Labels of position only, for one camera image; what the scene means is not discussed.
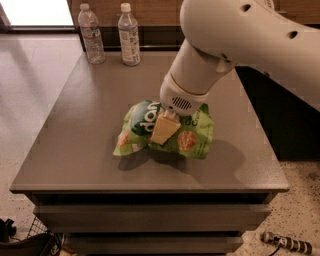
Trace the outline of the white gripper with vent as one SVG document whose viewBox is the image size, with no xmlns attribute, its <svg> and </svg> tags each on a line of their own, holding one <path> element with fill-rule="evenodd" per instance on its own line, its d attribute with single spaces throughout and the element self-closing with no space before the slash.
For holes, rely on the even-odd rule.
<svg viewBox="0 0 320 256">
<path fill-rule="evenodd" d="M 179 116 L 193 115 L 208 98 L 206 94 L 192 94 L 182 89 L 168 73 L 160 87 L 160 102 L 162 106 Z M 161 113 L 156 121 L 150 140 L 163 145 L 180 128 L 180 118 L 176 113 Z"/>
</svg>

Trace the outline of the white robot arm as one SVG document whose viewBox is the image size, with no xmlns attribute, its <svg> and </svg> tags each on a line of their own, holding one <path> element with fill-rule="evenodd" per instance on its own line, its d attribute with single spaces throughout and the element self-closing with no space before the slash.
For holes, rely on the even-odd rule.
<svg viewBox="0 0 320 256">
<path fill-rule="evenodd" d="M 160 89 L 165 112 L 151 141 L 164 144 L 195 113 L 213 85 L 246 64 L 320 110 L 320 30 L 291 21 L 268 0 L 184 0 L 185 39 Z"/>
</svg>

